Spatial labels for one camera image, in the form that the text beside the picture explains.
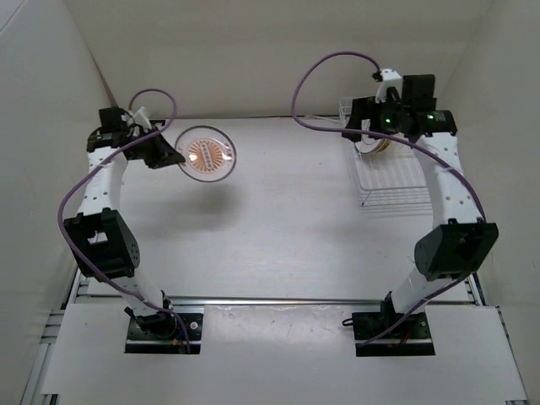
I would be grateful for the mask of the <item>white plate green rim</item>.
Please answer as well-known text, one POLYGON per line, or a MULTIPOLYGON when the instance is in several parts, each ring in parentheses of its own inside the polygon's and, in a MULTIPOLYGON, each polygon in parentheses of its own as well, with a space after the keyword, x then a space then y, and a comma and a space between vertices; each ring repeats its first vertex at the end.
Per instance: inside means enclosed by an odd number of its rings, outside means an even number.
POLYGON ((376 149, 379 142, 380 138, 373 138, 369 135, 362 134, 360 140, 354 144, 354 147, 359 154, 378 154, 376 149))

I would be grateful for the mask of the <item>orange sunburst plate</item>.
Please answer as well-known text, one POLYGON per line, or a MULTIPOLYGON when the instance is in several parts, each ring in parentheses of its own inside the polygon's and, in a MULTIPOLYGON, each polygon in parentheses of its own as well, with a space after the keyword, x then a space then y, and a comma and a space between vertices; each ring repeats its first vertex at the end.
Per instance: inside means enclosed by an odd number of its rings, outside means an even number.
POLYGON ((216 127, 188 127, 178 135, 174 148, 185 158, 178 164, 180 170, 195 181, 222 181, 236 167, 235 145, 226 133, 216 127))

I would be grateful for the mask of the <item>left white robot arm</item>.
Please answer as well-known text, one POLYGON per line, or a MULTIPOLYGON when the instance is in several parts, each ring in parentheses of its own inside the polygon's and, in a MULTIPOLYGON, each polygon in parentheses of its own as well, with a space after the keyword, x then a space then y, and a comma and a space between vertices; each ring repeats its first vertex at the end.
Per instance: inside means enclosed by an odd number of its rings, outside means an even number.
POLYGON ((59 228, 78 269, 87 278, 108 284, 127 302, 128 315, 159 338, 174 333, 177 318, 169 297, 140 268, 135 235, 120 212, 122 181, 129 162, 151 170, 184 162, 162 135, 166 124, 136 111, 109 107, 99 111, 100 126, 87 138, 88 174, 73 188, 83 199, 72 217, 58 209, 59 228))

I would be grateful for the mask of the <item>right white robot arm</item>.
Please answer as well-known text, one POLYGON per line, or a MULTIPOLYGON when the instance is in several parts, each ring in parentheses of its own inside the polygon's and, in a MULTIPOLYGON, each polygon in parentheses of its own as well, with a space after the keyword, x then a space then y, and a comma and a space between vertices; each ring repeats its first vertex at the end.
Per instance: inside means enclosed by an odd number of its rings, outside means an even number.
POLYGON ((436 107, 435 76, 381 69, 373 78, 379 84, 375 95, 353 100, 342 136, 408 146, 423 172, 433 214, 432 230, 415 244, 413 271, 389 294, 392 308, 379 316, 381 331, 396 338, 409 327, 408 313, 479 269, 499 230, 463 174, 456 122, 450 111, 436 107))

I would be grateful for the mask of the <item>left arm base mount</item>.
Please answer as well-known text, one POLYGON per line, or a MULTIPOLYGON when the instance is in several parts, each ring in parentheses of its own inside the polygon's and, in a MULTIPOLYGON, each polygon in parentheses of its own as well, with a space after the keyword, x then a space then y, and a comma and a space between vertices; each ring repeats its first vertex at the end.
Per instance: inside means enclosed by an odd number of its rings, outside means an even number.
POLYGON ((181 324, 171 315, 158 312, 135 316, 129 307, 125 307, 124 312, 130 318, 124 347, 126 354, 200 354, 203 313, 178 313, 186 327, 184 333, 181 324))

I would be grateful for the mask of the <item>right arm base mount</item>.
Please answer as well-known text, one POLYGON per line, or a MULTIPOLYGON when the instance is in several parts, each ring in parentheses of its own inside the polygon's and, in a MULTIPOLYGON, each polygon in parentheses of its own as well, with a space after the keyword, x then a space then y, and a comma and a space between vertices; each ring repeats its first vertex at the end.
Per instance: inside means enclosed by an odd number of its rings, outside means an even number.
POLYGON ((396 312, 391 294, 376 312, 353 312, 342 320, 354 333, 355 355, 368 357, 434 356, 429 322, 424 312, 405 315, 396 312))

